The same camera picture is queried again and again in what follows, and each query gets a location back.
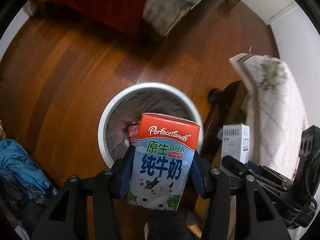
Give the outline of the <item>white blue oligopeptides box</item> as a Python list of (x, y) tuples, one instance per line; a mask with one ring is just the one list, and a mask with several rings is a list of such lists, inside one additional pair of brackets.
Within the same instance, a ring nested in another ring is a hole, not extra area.
[(243, 164), (247, 164), (249, 161), (249, 149), (249, 126), (244, 124), (223, 126), (221, 158), (230, 155)]

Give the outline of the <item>dark wooden table frame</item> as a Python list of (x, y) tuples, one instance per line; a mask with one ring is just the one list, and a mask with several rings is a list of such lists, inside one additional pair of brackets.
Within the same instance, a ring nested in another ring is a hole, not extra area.
[(210, 111), (204, 122), (204, 137), (200, 157), (218, 168), (221, 160), (222, 140), (218, 132), (225, 125), (245, 124), (247, 89), (242, 81), (230, 83), (225, 89), (211, 89), (208, 93)]

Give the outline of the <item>white checked floral tablecloth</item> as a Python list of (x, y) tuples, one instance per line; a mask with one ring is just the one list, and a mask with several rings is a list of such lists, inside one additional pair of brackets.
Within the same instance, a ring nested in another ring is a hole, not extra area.
[(246, 53), (230, 58), (229, 62), (248, 94), (249, 161), (293, 179), (302, 132), (309, 125), (302, 96), (287, 63)]

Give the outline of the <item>white round trash bin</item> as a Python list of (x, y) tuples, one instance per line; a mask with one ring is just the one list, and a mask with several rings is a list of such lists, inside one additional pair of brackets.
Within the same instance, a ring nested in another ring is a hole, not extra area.
[(179, 89), (159, 82), (133, 85), (105, 107), (98, 126), (98, 145), (108, 167), (124, 157), (129, 126), (140, 123), (140, 139), (172, 139), (201, 151), (203, 123), (195, 104)]

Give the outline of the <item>red blue milk carton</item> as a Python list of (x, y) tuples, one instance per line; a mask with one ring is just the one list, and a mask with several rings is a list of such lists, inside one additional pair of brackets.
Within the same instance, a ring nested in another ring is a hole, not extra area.
[(128, 203), (176, 211), (196, 151), (200, 126), (175, 116), (142, 114)]

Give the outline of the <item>blue jacket on chair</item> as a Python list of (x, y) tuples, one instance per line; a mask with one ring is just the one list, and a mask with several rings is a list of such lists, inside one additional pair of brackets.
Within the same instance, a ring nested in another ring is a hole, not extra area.
[(37, 162), (12, 139), (1, 140), (1, 177), (20, 186), (29, 199), (57, 194)]

